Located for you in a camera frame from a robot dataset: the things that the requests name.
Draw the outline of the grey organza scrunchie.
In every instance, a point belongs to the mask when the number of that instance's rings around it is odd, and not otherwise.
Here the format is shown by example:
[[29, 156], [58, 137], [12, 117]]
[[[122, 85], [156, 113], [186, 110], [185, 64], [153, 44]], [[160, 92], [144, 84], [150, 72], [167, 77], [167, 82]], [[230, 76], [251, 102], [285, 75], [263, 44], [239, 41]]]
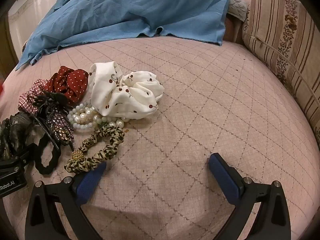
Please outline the grey organza scrunchie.
[[1, 161], [20, 160], [27, 164], [37, 150], [34, 118], [18, 112], [1, 123]]

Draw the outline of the rhinestone hair clip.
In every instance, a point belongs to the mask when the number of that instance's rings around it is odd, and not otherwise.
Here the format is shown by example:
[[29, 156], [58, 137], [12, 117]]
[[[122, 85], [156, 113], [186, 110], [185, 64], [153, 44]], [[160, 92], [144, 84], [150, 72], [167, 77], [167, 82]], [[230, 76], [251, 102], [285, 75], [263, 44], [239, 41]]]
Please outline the rhinestone hair clip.
[[54, 140], [63, 145], [71, 145], [74, 139], [73, 128], [67, 116], [61, 111], [53, 110], [47, 116], [47, 125]]

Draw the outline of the red white plaid scrunchie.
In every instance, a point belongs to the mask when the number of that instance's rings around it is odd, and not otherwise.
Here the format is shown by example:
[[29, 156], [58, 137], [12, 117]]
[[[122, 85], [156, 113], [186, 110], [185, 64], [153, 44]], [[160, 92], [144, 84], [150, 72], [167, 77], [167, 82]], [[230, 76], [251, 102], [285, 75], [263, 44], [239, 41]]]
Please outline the red white plaid scrunchie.
[[35, 114], [37, 107], [33, 105], [35, 98], [44, 93], [48, 83], [47, 79], [37, 79], [32, 87], [20, 95], [18, 100], [18, 110], [29, 114]]

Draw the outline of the black flower hair clip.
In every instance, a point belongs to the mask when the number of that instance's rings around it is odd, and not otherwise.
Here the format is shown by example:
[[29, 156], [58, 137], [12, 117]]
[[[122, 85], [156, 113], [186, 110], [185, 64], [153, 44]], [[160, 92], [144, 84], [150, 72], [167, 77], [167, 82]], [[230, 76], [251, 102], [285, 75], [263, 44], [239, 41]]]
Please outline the black flower hair clip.
[[[39, 123], [39, 125], [44, 129], [47, 133], [49, 139], [52, 141], [56, 148], [60, 148], [61, 144], [57, 143], [53, 136], [49, 133], [49, 128], [47, 125], [47, 116], [53, 110], [58, 110], [64, 113], [66, 116], [68, 115], [68, 101], [67, 98], [60, 93], [50, 93], [44, 92], [35, 98], [35, 102], [33, 103], [35, 107], [37, 107], [37, 112], [34, 115], [35, 120]], [[71, 149], [73, 149], [73, 144], [67, 145]]]

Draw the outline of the red polka dot scrunchie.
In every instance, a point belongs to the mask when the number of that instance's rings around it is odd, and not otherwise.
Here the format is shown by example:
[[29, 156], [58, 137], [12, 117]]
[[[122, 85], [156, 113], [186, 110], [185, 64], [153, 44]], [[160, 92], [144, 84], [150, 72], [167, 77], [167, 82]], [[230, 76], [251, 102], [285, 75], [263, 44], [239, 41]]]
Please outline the red polka dot scrunchie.
[[79, 103], [87, 90], [88, 72], [83, 69], [71, 69], [61, 66], [45, 85], [45, 90], [50, 93], [63, 94], [70, 105]]

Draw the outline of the white cherry print scrunchie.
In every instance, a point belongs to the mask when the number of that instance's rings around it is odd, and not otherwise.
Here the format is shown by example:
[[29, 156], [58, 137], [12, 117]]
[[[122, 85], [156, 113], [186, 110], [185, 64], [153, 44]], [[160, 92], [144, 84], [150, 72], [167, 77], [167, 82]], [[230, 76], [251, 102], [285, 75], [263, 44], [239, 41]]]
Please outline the white cherry print scrunchie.
[[152, 72], [124, 75], [114, 61], [91, 66], [88, 88], [91, 104], [102, 116], [136, 120], [155, 113], [164, 93], [164, 87]]

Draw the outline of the red tray box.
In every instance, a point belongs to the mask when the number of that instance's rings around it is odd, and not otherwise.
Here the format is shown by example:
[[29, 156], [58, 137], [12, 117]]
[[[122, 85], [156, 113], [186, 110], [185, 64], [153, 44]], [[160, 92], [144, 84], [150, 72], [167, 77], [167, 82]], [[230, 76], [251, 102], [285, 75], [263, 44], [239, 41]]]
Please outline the red tray box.
[[0, 79], [0, 97], [3, 94], [3, 81]]

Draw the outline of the striped floral pillow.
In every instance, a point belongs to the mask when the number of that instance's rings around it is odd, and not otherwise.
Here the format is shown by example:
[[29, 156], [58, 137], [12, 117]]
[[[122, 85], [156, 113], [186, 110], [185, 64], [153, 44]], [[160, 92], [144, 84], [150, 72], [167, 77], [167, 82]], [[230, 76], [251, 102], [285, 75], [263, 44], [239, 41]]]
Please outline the striped floral pillow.
[[294, 97], [319, 138], [319, 30], [298, 0], [251, 0], [245, 46]]

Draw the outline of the grey quilted pillow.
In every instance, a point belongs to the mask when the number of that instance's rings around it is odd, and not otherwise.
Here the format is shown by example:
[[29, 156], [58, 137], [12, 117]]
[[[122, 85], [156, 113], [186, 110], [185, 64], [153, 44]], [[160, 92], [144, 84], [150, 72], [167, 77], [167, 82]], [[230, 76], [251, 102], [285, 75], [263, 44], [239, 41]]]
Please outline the grey quilted pillow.
[[245, 22], [248, 5], [245, 0], [229, 0], [227, 13]]

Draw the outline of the blue cloth sheet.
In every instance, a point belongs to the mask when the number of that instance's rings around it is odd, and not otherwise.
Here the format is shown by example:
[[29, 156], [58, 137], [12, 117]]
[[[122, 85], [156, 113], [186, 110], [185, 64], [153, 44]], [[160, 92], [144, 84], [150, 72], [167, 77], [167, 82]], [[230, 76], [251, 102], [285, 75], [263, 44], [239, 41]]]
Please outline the blue cloth sheet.
[[139, 35], [221, 44], [229, 0], [57, 0], [30, 36], [18, 65], [61, 48]]

